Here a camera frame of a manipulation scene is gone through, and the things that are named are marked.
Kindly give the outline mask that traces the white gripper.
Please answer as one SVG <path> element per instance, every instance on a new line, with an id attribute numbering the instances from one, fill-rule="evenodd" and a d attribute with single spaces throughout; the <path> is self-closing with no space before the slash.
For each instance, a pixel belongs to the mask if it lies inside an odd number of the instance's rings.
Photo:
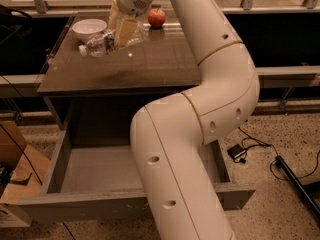
<path id="1" fill-rule="evenodd" d="M 112 2 L 108 28 L 116 30 L 115 44 L 124 47 L 137 29 L 138 23 L 134 19 L 122 19 L 123 13 L 140 16 L 145 14 L 153 0 L 116 0 Z"/>

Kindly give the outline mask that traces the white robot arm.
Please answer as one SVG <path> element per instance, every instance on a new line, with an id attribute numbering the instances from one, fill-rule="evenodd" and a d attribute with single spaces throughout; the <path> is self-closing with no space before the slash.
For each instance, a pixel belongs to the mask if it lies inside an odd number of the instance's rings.
<path id="1" fill-rule="evenodd" d="M 152 0 L 116 0 L 140 15 Z M 200 158 L 252 114 L 259 79 L 250 54 L 214 0 L 170 0 L 201 83 L 134 115 L 133 156 L 162 240 L 236 240 Z"/>

